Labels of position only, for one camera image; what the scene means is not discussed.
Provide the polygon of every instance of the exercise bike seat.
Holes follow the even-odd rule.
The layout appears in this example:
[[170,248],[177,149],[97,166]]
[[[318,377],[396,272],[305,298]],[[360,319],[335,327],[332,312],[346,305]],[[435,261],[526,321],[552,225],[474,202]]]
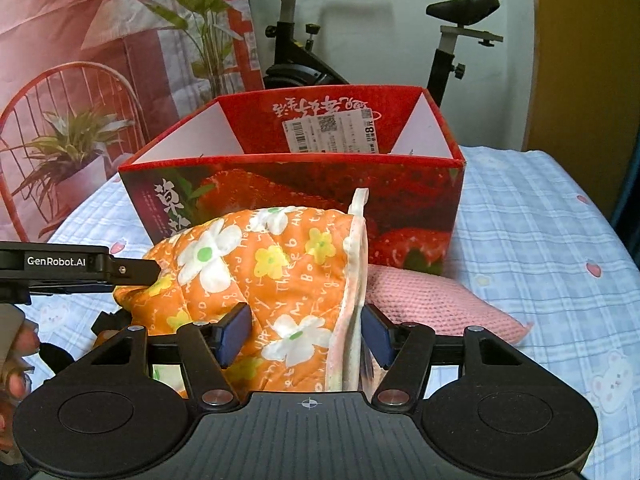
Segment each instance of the exercise bike seat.
[[499,7],[499,0],[447,0],[428,6],[427,14],[459,27],[468,27],[484,20]]

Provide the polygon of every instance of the green flower center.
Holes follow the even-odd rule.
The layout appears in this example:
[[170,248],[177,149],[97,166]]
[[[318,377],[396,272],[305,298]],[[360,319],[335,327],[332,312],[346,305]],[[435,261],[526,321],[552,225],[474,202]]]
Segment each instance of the green flower center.
[[201,262],[208,262],[213,256],[213,249],[211,247],[203,247],[198,251],[196,255],[197,259]]

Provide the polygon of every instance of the orange floral fabric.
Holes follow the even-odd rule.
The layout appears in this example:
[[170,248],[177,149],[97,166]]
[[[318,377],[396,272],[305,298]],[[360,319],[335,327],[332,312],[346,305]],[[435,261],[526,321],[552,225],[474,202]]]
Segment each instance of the orange floral fabric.
[[118,287],[114,298],[150,335],[218,322],[249,304],[252,334],[225,370],[241,397],[343,389],[343,369],[353,368],[345,352],[357,350],[358,359],[360,352],[351,325],[364,302],[364,218],[293,206],[245,210],[164,240],[144,257],[161,266],[156,283]]

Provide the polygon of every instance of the brown door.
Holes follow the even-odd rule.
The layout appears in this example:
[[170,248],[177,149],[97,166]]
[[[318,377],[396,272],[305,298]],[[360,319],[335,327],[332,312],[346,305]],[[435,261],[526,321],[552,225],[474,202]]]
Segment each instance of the brown door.
[[640,122],[640,0],[537,0],[526,150],[543,150],[609,217]]

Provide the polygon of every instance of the red cardboard box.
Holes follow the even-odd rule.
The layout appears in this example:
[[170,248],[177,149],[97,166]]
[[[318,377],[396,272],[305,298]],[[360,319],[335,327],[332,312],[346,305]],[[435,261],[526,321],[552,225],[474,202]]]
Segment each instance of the red cardboard box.
[[242,209],[365,207],[370,263],[439,274],[465,160],[427,91],[324,86],[222,96],[119,168],[154,243]]

